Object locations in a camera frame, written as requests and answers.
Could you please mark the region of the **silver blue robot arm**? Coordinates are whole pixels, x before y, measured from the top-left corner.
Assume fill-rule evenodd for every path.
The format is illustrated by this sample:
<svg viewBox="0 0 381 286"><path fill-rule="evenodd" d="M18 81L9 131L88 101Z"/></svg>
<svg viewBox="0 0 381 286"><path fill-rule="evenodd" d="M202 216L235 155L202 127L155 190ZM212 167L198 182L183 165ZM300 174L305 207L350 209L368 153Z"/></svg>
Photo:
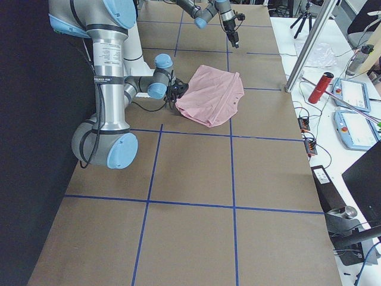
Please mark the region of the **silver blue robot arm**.
<svg viewBox="0 0 381 286"><path fill-rule="evenodd" d="M238 28L245 20L245 15L236 12L232 8L230 1L210 1L205 8L201 8L197 6L194 1L189 0L176 0L171 2L187 12L194 19L194 23L199 29L204 29L207 24L218 15L221 28L232 47L239 48Z"/></svg>
<svg viewBox="0 0 381 286"><path fill-rule="evenodd" d="M76 129L71 147L80 166L110 169L129 166L138 139L126 122L125 109L137 94L175 102L188 84L178 79L168 54L155 57L150 69L143 59L135 1L50 1L51 27L60 34L91 39L86 56L95 84L96 113Z"/></svg>

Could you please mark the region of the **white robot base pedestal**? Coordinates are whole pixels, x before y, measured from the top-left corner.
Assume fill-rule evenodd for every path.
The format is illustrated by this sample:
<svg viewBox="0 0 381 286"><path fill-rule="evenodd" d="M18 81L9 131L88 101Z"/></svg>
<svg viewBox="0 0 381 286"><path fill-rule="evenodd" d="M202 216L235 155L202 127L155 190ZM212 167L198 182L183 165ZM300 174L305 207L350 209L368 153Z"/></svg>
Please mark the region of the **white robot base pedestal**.
<svg viewBox="0 0 381 286"><path fill-rule="evenodd" d="M124 100L127 104L131 103L137 94L148 92L154 75L154 70L150 69L144 60L136 23L128 30L128 37L123 43L123 70L124 79L127 79L127 83L124 84Z"/></svg>

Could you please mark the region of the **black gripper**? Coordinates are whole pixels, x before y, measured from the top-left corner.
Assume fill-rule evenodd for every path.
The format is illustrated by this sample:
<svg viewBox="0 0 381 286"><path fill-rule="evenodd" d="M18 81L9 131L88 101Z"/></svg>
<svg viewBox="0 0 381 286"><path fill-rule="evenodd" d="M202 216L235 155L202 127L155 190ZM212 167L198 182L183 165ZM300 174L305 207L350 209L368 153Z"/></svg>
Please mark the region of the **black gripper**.
<svg viewBox="0 0 381 286"><path fill-rule="evenodd" d="M226 32L228 40L231 42L232 47L239 48L239 36L236 31L236 23L234 19L223 21L224 31Z"/></svg>
<svg viewBox="0 0 381 286"><path fill-rule="evenodd" d="M176 102L178 98L181 98L186 92L186 85L172 85L167 88L167 102ZM180 115L180 111L177 109L176 104L173 104L173 114Z"/></svg>

